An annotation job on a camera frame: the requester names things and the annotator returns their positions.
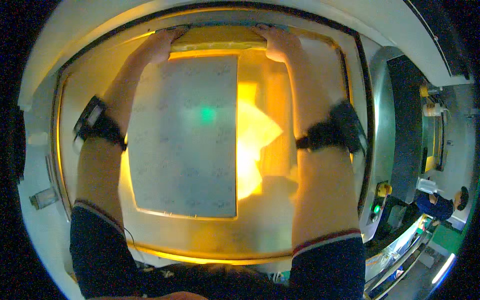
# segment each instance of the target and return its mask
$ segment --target white panel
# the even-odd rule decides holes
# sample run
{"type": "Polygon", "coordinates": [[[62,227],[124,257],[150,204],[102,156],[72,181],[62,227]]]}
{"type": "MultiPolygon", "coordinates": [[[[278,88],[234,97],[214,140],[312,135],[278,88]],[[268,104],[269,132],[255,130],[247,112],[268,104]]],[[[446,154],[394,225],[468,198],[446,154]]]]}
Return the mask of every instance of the white panel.
{"type": "Polygon", "coordinates": [[[129,125],[137,206],[234,217],[237,57],[149,64],[129,125]]]}
{"type": "MultiPolygon", "coordinates": [[[[51,76],[37,89],[32,110],[24,113],[27,134],[49,132],[51,91],[55,84],[56,76],[51,76]]],[[[18,185],[23,221],[39,259],[65,297],[83,299],[78,285],[67,274],[67,271],[72,269],[69,252],[70,223],[62,201],[36,210],[29,199],[35,193],[51,186],[45,162],[48,148],[47,145],[26,145],[24,180],[18,185]]]]}

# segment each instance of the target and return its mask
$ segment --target black device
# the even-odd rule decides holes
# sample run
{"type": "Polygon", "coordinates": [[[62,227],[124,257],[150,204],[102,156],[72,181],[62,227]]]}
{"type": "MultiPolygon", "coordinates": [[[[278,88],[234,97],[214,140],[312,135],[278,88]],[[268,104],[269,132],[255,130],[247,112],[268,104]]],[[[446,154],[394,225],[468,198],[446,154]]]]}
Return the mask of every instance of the black device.
{"type": "Polygon", "coordinates": [[[344,100],[329,113],[326,122],[319,122],[296,141],[297,149],[319,150],[329,146],[344,146],[350,153],[362,150],[365,155],[367,137],[353,106],[344,100]]]}
{"type": "Polygon", "coordinates": [[[127,149],[125,137],[118,124],[105,114],[106,109],[107,105],[97,96],[90,99],[73,128],[74,144],[83,144],[89,137],[101,137],[119,145],[122,151],[127,149]]]}

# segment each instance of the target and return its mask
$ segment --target fluorescent light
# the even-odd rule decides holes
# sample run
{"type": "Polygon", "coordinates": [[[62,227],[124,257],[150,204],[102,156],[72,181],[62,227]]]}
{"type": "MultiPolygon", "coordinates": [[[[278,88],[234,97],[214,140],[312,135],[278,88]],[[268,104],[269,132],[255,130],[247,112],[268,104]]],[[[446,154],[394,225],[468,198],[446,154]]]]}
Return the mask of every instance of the fluorescent light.
{"type": "Polygon", "coordinates": [[[437,276],[435,276],[435,278],[432,280],[432,284],[435,284],[440,279],[440,277],[443,276],[443,274],[448,269],[448,267],[450,267],[450,264],[452,263],[454,258],[455,258],[455,254],[453,254],[453,253],[450,254],[450,257],[447,259],[447,261],[445,262],[443,267],[440,269],[437,276]]]}

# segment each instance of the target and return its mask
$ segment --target person in blue shirt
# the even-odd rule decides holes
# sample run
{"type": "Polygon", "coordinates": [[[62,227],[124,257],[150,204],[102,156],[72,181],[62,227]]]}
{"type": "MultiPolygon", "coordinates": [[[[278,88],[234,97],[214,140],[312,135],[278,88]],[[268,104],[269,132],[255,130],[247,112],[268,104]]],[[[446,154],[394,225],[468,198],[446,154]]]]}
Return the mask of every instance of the person in blue shirt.
{"type": "Polygon", "coordinates": [[[455,210],[465,209],[468,203],[468,190],[462,186],[455,194],[454,200],[447,200],[437,193],[421,192],[415,203],[422,213],[434,217],[438,224],[438,221],[445,221],[450,218],[455,210]]]}

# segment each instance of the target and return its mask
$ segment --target person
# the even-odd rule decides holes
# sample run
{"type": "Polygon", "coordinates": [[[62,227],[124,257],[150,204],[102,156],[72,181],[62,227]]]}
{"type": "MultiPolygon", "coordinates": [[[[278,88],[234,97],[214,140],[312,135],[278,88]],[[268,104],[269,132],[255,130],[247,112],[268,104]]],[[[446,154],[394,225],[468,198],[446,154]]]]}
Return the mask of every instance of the person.
{"type": "MultiPolygon", "coordinates": [[[[151,62],[168,63],[172,41],[187,30],[177,27],[150,35],[129,55],[103,95],[108,106],[106,115],[117,123],[123,136],[144,67],[151,62]]],[[[287,66],[294,134],[300,138],[313,124],[327,120],[328,94],[313,75],[297,36],[264,24],[252,30],[267,40],[267,57],[287,66]]],[[[118,193],[121,154],[118,144],[98,137],[88,138],[80,152],[70,252],[84,297],[361,299],[365,257],[352,165],[345,148],[298,151],[299,188],[294,205],[294,250],[288,286],[276,285],[252,271],[232,272],[234,268],[228,272],[225,268],[175,264],[150,272],[138,270],[124,235],[118,193]]]]}
{"type": "Polygon", "coordinates": [[[415,204],[420,212],[435,218],[435,221],[432,223],[433,226],[437,226],[441,221],[449,219],[454,211],[464,210],[467,203],[468,190],[464,186],[455,193],[454,200],[447,200],[437,193],[428,194],[425,192],[419,192],[415,199],[415,204]]]}
{"type": "MultiPolygon", "coordinates": [[[[385,288],[389,287],[390,285],[388,283],[395,281],[397,278],[399,278],[405,271],[403,270],[403,266],[400,266],[395,272],[393,272],[387,279],[385,279],[379,286],[374,288],[370,293],[368,293],[368,296],[373,299],[376,296],[380,295],[383,293],[385,288]]],[[[385,293],[379,300],[385,300],[388,297],[388,293],[385,293]]]]}

